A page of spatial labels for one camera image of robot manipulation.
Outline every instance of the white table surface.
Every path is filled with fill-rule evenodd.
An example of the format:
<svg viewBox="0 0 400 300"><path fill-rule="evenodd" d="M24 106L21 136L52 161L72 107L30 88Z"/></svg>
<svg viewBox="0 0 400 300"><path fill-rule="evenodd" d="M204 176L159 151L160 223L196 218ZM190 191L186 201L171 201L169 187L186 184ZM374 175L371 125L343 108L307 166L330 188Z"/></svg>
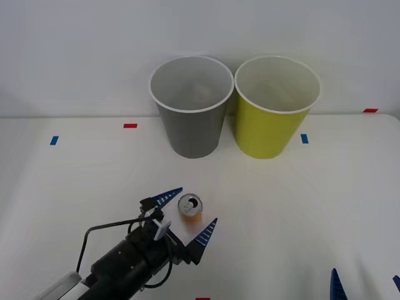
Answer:
<svg viewBox="0 0 400 300"><path fill-rule="evenodd" d="M134 299L329 299L332 268L349 300L400 299L400 122L379 114L308 116L270 160L243 154L229 120L218 148L190 160L156 117L0 119L0 299L44 291L75 270L89 227L180 186L202 199L204 225L219 218L211 243ZM188 242L176 202L166 214ZM125 235L92 233L81 275Z"/></svg>

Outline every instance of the yellow paper cup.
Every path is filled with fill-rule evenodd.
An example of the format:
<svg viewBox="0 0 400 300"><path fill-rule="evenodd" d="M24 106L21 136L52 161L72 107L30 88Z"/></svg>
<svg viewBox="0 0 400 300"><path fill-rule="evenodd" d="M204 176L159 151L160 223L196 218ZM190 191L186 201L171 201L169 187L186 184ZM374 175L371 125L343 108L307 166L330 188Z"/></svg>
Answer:
<svg viewBox="0 0 400 300"><path fill-rule="evenodd" d="M281 153L321 93L319 77L309 66L283 56L244 62L236 71L235 86L235 139L254 158Z"/></svg>

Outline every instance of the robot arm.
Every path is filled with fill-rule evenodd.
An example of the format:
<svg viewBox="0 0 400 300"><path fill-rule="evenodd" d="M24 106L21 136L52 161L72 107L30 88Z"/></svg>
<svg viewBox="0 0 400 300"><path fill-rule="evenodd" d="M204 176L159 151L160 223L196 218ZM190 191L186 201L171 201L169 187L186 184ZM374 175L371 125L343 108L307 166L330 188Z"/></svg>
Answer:
<svg viewBox="0 0 400 300"><path fill-rule="evenodd" d="M144 288L157 288L162 285L169 277L173 264L178 265L182 261L186 264L199 264L217 219L185 246L169 230L171 222L164 220L161 211L181 191L182 188L179 188L142 200L142 214L139 218L145 218L146 221L141 221L140 226L130 232L125 240L96 261L91 267L91 274L82 280L78 272L86 244L84 242L77 272L69 273L33 300L130 299ZM146 283L167 264L169 266L166 277L158 284L147 285Z"/></svg>

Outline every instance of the blue tape marker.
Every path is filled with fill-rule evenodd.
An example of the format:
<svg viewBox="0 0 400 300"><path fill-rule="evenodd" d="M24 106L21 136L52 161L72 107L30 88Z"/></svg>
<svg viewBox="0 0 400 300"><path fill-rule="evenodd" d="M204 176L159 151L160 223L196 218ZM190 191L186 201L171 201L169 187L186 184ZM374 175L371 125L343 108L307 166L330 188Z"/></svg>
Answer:
<svg viewBox="0 0 400 300"><path fill-rule="evenodd" d="M54 146L55 144L57 144L58 141L58 136L53 136L50 142L51 146Z"/></svg>
<svg viewBox="0 0 400 300"><path fill-rule="evenodd" d="M301 135L301 141L303 144L308 144L308 137L307 134L300 134Z"/></svg>

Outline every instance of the can pull tab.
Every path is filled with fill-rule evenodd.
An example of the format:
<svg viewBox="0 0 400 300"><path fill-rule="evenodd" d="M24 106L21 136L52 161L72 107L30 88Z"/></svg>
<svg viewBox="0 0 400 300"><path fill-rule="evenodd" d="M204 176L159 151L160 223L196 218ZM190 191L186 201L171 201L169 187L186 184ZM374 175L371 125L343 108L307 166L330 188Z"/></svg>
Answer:
<svg viewBox="0 0 400 300"><path fill-rule="evenodd" d="M189 200L187 200L187 204L183 206L183 209L185 213L188 213L192 208L197 207L197 205L199 205L199 201L194 198L190 198Z"/></svg>

